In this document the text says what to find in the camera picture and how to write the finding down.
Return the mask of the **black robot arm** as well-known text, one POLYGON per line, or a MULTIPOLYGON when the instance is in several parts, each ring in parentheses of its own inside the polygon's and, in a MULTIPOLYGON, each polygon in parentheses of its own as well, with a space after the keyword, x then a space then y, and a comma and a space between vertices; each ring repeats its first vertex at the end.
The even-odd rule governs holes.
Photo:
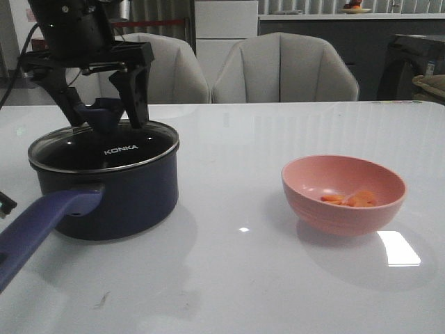
POLYGON ((48 48, 26 52, 22 69, 59 106, 71 126, 88 123, 97 132, 113 131, 122 114, 138 129, 148 121, 147 82, 154 54, 150 43, 114 38, 103 1, 30 1, 48 48), (98 97, 85 105, 66 79, 66 70, 83 75, 111 72, 117 98, 98 97))

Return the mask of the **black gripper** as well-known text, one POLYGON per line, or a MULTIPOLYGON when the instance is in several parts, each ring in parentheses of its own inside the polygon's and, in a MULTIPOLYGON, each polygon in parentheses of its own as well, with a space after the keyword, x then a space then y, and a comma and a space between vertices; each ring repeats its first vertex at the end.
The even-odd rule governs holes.
POLYGON ((109 81, 117 89, 133 128, 141 128, 148 121, 147 67, 154 60, 149 42, 116 40, 111 47, 99 52, 59 57, 49 49, 26 52, 21 69, 34 71, 34 83, 43 88, 63 112, 73 127, 85 120, 75 110, 82 104, 76 88, 67 83, 66 68, 87 69, 89 73, 116 71, 109 81))

